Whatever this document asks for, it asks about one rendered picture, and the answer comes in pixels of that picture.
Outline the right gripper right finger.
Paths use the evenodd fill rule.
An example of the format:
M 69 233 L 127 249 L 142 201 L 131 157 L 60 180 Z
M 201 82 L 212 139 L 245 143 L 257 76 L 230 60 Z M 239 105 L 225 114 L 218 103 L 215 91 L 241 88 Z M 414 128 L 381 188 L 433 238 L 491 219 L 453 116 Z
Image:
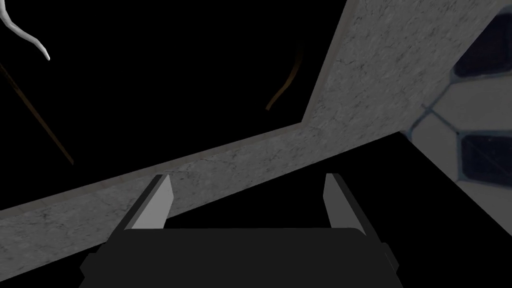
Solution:
M 354 228 L 366 235 L 356 213 L 332 173 L 327 173 L 325 177 L 323 201 L 332 228 Z

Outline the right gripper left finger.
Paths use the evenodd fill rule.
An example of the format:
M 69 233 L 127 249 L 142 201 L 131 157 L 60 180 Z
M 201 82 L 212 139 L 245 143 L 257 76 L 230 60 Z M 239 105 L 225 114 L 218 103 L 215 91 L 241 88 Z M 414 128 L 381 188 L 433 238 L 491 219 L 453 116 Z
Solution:
M 148 193 L 139 198 L 142 203 L 124 226 L 128 229 L 162 229 L 174 201 L 169 174 L 158 174 L 157 181 Z

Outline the white curved faucet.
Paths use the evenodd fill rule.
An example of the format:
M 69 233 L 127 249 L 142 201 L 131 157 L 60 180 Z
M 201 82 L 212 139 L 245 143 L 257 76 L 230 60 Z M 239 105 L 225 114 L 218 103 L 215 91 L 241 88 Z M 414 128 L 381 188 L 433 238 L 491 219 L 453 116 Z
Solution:
M 34 44 L 44 55 L 47 61 L 50 61 L 51 58 L 48 54 L 47 49 L 43 46 L 43 44 L 34 36 L 29 35 L 28 33 L 24 32 L 21 28 L 19 28 L 10 18 L 7 9 L 6 9 L 6 3 L 5 0 L 0 0 L 0 20 L 4 23 L 4 25 L 12 30 L 17 36 L 21 37 L 22 39 Z

